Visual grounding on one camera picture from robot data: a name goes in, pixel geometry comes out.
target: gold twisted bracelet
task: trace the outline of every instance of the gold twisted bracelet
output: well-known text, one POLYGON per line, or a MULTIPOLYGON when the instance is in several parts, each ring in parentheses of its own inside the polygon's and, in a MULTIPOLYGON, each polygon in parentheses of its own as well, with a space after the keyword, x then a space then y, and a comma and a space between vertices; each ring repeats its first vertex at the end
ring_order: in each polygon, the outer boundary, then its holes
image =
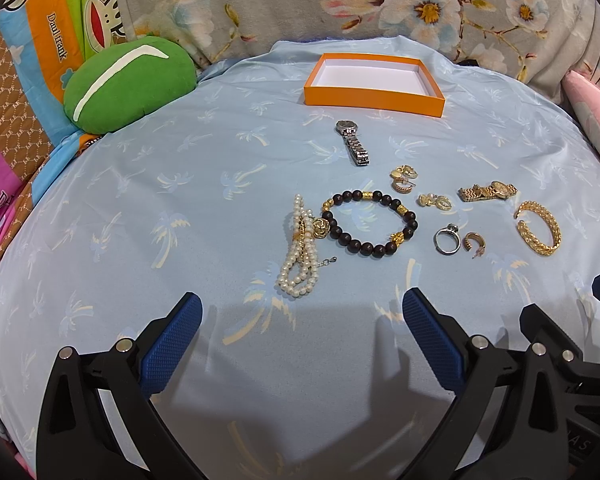
POLYGON ((540 240, 538 240, 538 237, 529 230, 529 227, 527 227, 524 220, 520 220, 518 222, 518 232, 520 233, 520 236, 522 236, 522 239, 529 247, 531 247, 533 251, 541 256, 551 256, 554 254, 562 242, 562 233, 560 232, 560 227, 558 226, 558 222, 555 221, 554 216, 538 202, 532 202, 529 200, 520 204, 520 207, 514 213, 513 218, 518 218, 518 215, 520 215, 520 213, 523 211, 533 211, 546 222, 551 230, 552 237, 554 238, 554 244, 552 246, 543 244, 540 240))

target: watch face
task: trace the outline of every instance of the watch face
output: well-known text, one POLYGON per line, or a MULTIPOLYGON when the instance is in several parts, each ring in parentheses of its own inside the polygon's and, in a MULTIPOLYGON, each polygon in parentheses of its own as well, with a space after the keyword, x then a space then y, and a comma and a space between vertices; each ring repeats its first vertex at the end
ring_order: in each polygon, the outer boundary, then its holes
POLYGON ((491 183, 491 187, 493 187, 493 189, 495 190, 495 192, 497 194, 500 194, 500 195, 508 195, 509 194, 509 188, 506 186, 506 184, 498 182, 497 180, 495 180, 491 183))
POLYGON ((339 134, 354 134, 358 129, 358 125, 353 121, 338 121, 336 123, 336 130, 339 134))

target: green pillow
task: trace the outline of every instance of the green pillow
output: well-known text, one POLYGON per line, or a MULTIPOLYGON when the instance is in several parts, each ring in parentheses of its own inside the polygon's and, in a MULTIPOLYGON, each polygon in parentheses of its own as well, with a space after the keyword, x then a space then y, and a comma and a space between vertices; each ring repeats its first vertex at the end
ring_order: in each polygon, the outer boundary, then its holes
POLYGON ((196 87, 189 54, 156 36, 111 45, 69 79, 64 112, 89 134, 115 132, 196 87))

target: paul frank logo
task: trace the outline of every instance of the paul frank logo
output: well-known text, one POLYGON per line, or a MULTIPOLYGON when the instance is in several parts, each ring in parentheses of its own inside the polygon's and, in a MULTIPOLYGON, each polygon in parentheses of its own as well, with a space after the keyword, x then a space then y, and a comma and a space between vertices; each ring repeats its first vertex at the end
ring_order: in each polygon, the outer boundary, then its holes
POLYGON ((60 29, 56 25, 56 14, 50 14, 46 17, 46 20, 49 22, 49 29, 51 29, 51 34, 54 37, 54 41, 56 42, 56 50, 58 51, 58 59, 62 62, 68 56, 68 52, 64 49, 64 44, 62 44, 62 34, 60 29))

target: floral fabric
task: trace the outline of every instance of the floral fabric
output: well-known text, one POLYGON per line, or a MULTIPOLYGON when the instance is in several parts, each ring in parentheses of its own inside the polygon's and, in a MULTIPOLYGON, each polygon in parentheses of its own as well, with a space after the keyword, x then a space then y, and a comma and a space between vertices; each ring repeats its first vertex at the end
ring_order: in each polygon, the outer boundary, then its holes
POLYGON ((126 0, 121 8, 131 39, 177 41, 202 69, 263 54, 277 40, 402 35, 556 102, 570 69, 600 88, 595 0, 126 0))

